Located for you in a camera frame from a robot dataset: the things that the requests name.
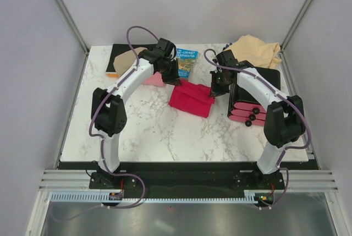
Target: pink cloth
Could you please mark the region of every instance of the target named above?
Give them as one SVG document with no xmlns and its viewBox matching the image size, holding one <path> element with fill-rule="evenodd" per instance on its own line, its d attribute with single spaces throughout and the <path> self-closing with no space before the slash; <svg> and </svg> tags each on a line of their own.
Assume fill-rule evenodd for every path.
<svg viewBox="0 0 352 236">
<path fill-rule="evenodd" d="M 159 72 L 156 72 L 150 78 L 146 79 L 142 84 L 143 85 L 160 86 L 160 87 L 165 86 L 165 84 L 161 78 L 161 74 Z"/>
<path fill-rule="evenodd" d="M 209 97 L 209 94 L 210 87 L 182 80 L 182 86 L 175 86 L 172 91 L 169 105 L 181 111 L 207 118 L 211 105 L 215 103 L 215 99 Z"/>
</svg>

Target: white wall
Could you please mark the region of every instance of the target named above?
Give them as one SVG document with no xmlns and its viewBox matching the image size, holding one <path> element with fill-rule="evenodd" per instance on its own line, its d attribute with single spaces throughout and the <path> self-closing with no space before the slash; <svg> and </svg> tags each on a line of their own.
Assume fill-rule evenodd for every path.
<svg viewBox="0 0 352 236">
<path fill-rule="evenodd" d="M 304 0 L 64 0 L 89 46 L 126 42 L 142 25 L 175 43 L 233 42 L 252 34 L 283 42 Z M 142 31 L 134 42 L 150 42 Z"/>
<path fill-rule="evenodd" d="M 352 2 L 314 0 L 286 50 L 322 167 L 352 222 Z"/>
<path fill-rule="evenodd" d="M 0 227 L 24 235 L 84 54 L 53 0 L 0 0 Z"/>
</svg>

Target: black knob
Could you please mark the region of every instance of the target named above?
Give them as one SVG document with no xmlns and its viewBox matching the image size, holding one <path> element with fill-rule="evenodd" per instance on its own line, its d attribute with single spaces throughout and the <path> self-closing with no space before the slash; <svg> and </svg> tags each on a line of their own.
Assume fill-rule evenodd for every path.
<svg viewBox="0 0 352 236">
<path fill-rule="evenodd" d="M 259 108 L 254 108 L 252 111 L 253 111 L 253 113 L 256 114 L 256 115 L 260 113 Z"/>
<path fill-rule="evenodd" d="M 252 122 L 250 120 L 246 120 L 246 122 L 244 123 L 247 127 L 251 127 L 252 126 Z"/>
<path fill-rule="evenodd" d="M 248 117 L 251 121 L 255 120 L 255 115 L 254 114 L 250 114 L 249 117 Z"/>
</svg>

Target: book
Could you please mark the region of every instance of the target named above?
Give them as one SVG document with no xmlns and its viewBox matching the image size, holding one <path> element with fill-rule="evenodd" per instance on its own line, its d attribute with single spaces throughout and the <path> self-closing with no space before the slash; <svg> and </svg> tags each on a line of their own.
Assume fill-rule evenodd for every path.
<svg viewBox="0 0 352 236">
<path fill-rule="evenodd" d="M 178 75 L 181 79 L 188 79 L 192 67 L 196 62 L 198 52 L 177 48 Z"/>
<path fill-rule="evenodd" d="M 144 47 L 144 48 L 147 48 L 148 50 L 152 50 L 155 47 L 155 44 L 152 44 L 152 45 L 132 45 L 132 47 L 134 49 L 139 48 L 139 47 Z M 125 52 L 128 52 L 130 50 L 131 50 L 131 48 L 127 44 L 122 44 L 122 43 L 113 44 L 112 50 L 111 50 L 111 55 L 110 55 L 110 60 L 109 60 L 108 66 L 105 71 L 107 76 L 109 76 L 111 78 L 118 78 L 119 77 L 119 75 L 116 73 L 115 67 L 114 67 L 115 57 L 119 56 Z"/>
</svg>

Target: yellow cloth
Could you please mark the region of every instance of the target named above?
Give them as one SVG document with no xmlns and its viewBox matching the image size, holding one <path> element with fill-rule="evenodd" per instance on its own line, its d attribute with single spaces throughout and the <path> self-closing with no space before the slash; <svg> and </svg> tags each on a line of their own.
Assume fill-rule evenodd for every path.
<svg viewBox="0 0 352 236">
<path fill-rule="evenodd" d="M 242 36 L 225 50 L 231 50 L 239 62 L 247 60 L 255 67 L 274 69 L 281 63 L 277 56 L 280 51 L 278 42 L 266 43 L 251 35 Z"/>
</svg>

